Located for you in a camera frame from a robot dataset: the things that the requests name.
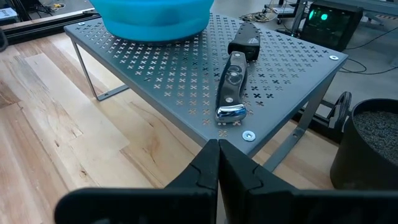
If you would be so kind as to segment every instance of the black knife handle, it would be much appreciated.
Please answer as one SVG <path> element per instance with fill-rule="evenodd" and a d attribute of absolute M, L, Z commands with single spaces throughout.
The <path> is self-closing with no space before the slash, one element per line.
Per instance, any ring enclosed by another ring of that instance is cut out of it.
<path fill-rule="evenodd" d="M 231 52 L 218 85 L 216 120 L 232 123 L 246 117 L 242 94 L 247 80 L 247 62 L 244 53 Z"/>
<path fill-rule="evenodd" d="M 259 29 L 251 22 L 242 23 L 235 39 L 228 44 L 228 53 L 243 52 L 247 61 L 257 60 L 260 54 Z"/>

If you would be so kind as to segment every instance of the metal screw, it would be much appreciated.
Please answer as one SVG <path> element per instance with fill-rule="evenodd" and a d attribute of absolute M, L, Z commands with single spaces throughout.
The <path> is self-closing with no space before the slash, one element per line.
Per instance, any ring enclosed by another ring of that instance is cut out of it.
<path fill-rule="evenodd" d="M 329 56 L 329 58 L 332 59 L 332 60 L 338 60 L 338 57 L 334 56 L 334 55 Z"/>
<path fill-rule="evenodd" d="M 242 138 L 245 141 L 254 141 L 256 139 L 256 134 L 252 131 L 244 131 L 242 134 Z"/>

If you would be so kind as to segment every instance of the green light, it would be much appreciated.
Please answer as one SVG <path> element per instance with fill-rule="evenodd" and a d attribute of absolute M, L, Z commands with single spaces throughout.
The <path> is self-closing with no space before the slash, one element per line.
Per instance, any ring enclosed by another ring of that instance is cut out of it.
<path fill-rule="evenodd" d="M 310 13 L 310 19 L 312 18 L 312 16 L 313 16 L 313 10 Z"/>
<path fill-rule="evenodd" d="M 323 14 L 322 16 L 321 16 L 321 19 L 322 20 L 326 20 L 328 18 L 328 14 Z"/>

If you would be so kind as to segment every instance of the blue bowl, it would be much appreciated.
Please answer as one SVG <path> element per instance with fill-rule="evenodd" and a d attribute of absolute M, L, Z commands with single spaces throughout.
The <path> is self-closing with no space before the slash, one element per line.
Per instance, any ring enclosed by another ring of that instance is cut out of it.
<path fill-rule="evenodd" d="M 214 0 L 90 0 L 115 36 L 139 42 L 184 39 L 206 28 Z"/>

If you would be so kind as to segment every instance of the wooden floor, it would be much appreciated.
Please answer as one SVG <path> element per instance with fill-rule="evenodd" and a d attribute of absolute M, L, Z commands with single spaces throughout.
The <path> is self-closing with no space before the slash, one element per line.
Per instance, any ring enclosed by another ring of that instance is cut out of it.
<path fill-rule="evenodd" d="M 83 58 L 99 92 L 121 82 Z M 254 158 L 263 163 L 288 123 Z M 0 53 L 0 223 L 52 223 L 62 195 L 81 187 L 163 187 L 200 147 L 128 90 L 98 103 L 65 34 Z M 330 189 L 337 147 L 307 134 L 275 174 L 302 189 Z"/>

